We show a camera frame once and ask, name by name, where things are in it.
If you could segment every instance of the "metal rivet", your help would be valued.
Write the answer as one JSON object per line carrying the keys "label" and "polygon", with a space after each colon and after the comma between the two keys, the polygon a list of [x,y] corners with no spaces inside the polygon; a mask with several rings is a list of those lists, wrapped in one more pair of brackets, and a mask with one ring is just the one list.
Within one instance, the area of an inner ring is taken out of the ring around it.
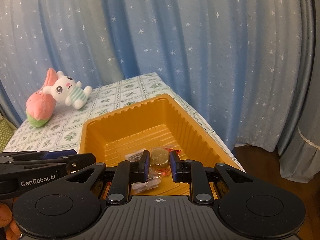
{"label": "metal rivet", "polygon": [[114,201],[114,202],[121,201],[121,200],[123,200],[123,198],[124,198],[124,196],[119,193],[113,193],[108,197],[108,199],[110,199],[111,201]]}
{"label": "metal rivet", "polygon": [[209,201],[211,199],[211,196],[206,193],[201,193],[196,196],[196,199],[199,201]]}

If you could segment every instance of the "person's hand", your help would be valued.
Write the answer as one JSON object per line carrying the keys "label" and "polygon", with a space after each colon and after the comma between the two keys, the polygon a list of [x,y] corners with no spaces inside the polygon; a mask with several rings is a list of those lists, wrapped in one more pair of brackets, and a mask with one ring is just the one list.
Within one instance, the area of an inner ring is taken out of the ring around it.
{"label": "person's hand", "polygon": [[3,203],[0,203],[0,228],[5,228],[5,236],[7,240],[18,240],[21,236],[19,228],[12,217],[10,208]]}

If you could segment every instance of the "gray fabric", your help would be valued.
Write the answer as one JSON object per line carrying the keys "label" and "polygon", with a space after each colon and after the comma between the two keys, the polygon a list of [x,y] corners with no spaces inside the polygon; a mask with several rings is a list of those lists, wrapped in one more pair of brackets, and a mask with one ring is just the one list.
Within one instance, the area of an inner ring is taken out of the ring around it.
{"label": "gray fabric", "polygon": [[[315,0],[320,8],[320,0]],[[320,14],[316,14],[320,30]],[[320,32],[316,34],[314,65],[305,105],[287,149],[280,158],[282,178],[308,182],[320,171]]]}
{"label": "gray fabric", "polygon": [[311,0],[300,0],[301,6],[301,58],[298,72],[298,80],[289,110],[287,121],[277,143],[278,154],[282,155],[289,145],[292,133],[300,118],[302,106],[307,93],[311,67],[312,54],[314,46],[314,18]]}

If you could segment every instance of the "green cushion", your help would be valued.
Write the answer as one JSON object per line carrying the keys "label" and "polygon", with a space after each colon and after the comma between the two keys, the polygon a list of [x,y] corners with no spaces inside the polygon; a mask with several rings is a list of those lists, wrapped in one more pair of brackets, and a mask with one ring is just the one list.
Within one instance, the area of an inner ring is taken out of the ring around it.
{"label": "green cushion", "polygon": [[14,132],[11,130],[6,120],[0,120],[0,152],[3,152],[13,134]]}

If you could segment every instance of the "blue curtain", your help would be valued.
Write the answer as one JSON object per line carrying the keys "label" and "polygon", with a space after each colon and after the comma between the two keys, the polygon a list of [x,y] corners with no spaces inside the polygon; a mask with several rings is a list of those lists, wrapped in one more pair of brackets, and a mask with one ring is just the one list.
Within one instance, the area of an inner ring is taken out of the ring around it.
{"label": "blue curtain", "polygon": [[93,88],[157,72],[230,149],[243,142],[273,151],[297,83],[300,7],[300,0],[0,0],[0,89],[21,122],[50,66]]}

